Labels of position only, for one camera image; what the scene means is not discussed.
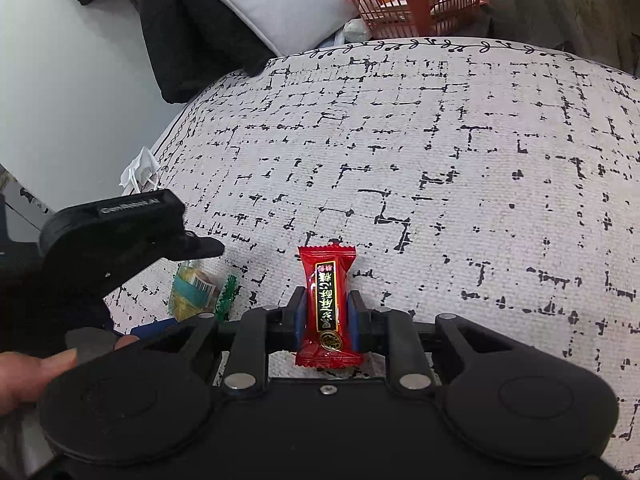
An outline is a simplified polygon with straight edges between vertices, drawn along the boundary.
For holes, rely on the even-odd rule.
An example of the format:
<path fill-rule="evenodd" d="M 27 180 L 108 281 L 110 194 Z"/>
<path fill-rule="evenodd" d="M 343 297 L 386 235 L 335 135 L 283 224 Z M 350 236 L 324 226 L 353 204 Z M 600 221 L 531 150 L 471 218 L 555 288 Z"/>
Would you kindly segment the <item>person's left hand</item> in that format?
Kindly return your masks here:
<path fill-rule="evenodd" d="M 104 336 L 98 340 L 77 339 L 77 346 L 53 356 L 37 358 L 20 352 L 1 353 L 1 417 L 35 404 L 54 378 L 108 352 L 137 342 L 134 335 Z"/>

